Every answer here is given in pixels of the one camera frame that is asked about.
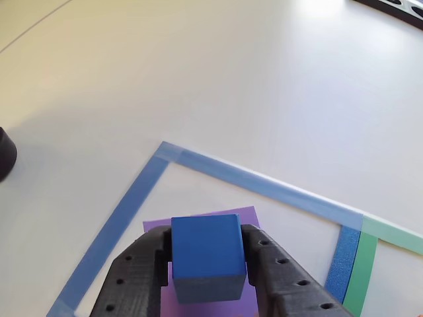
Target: wooden block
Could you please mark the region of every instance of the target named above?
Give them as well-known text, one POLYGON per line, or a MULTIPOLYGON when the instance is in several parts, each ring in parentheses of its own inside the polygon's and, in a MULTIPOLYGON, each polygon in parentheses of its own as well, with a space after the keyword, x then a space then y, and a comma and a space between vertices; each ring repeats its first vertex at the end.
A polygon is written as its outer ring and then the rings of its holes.
POLYGON ((247 271, 238 215, 172 218, 172 249, 179 303, 240 299, 247 271))

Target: purple square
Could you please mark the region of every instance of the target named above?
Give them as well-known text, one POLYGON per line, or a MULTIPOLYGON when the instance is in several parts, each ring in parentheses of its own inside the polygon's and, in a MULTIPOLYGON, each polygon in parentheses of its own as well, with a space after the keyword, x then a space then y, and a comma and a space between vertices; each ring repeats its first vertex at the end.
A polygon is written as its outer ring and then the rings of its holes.
MULTIPOLYGON (((259 227, 253 206, 204 215, 228 215, 238 213, 242 225, 259 227)), ((144 231, 163 225, 171 225, 171 219, 144 221, 144 231)), ((161 317, 255 317, 258 316, 256 290, 245 280, 243 295, 240 300, 229 302, 206 302, 202 304, 179 304, 172 279, 172 263, 169 263, 169 286, 161 289, 161 317)))

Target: blue tape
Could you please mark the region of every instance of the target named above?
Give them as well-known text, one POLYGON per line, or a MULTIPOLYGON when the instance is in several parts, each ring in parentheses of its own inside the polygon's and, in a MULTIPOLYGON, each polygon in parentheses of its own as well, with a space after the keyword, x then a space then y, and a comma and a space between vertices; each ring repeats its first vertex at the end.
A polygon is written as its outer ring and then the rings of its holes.
POLYGON ((362 228, 363 215, 351 209, 171 143, 162 142, 90 245, 48 312, 48 317, 73 317, 73 311, 78 307, 113 248, 170 162, 176 162, 341 225, 356 230, 362 228))
POLYGON ((213 158, 183 150, 175 162, 281 203, 287 203, 308 211, 340 225, 356 230, 362 229, 363 215, 361 213, 213 158))
POLYGON ((340 303, 344 302, 346 290, 350 283, 360 235, 360 231, 348 227, 342 227, 339 233, 338 244, 325 288, 340 303))
POLYGON ((154 153, 154 156, 163 160, 167 160, 168 162, 174 162, 178 159, 179 154, 181 154, 183 150, 184 149, 178 145, 163 141, 157 149, 156 153, 154 153))
POLYGON ((47 317, 75 317, 73 309, 68 307, 62 300, 56 299, 47 317))
POLYGON ((116 243, 168 165, 167 160, 159 157, 153 156, 148 161, 90 245, 47 316, 61 316, 55 314, 55 307, 60 303, 76 310, 116 243))

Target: green tape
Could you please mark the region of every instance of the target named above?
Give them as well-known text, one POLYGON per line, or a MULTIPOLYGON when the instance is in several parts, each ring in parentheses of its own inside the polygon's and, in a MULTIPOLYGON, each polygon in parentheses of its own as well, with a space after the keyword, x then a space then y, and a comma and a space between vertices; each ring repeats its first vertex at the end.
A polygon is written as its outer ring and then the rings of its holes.
POLYGON ((362 231, 401 248, 423 255, 423 236, 364 216, 362 231))
POLYGON ((360 317, 363 310, 376 248, 377 238, 362 232, 358 242, 356 261, 352 268, 350 284, 348 285, 343 304, 355 317, 360 317))

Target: white table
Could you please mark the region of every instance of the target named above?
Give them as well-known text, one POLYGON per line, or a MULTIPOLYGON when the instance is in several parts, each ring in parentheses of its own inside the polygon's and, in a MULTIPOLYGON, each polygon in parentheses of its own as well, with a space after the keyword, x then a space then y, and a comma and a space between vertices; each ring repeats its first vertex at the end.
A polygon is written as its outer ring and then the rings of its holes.
MULTIPOLYGON (((39 20, 9 8, 28 24, 4 22, 1 45, 39 20)), ((162 140, 423 233, 422 53, 422 31, 350 1, 72 0, 0 53, 0 125, 19 149, 0 184, 0 316, 46 315, 162 140)), ((338 227, 180 169, 116 251, 144 220, 254 204, 325 279, 338 227)), ((362 316, 423 313, 421 267, 382 243, 362 316)))

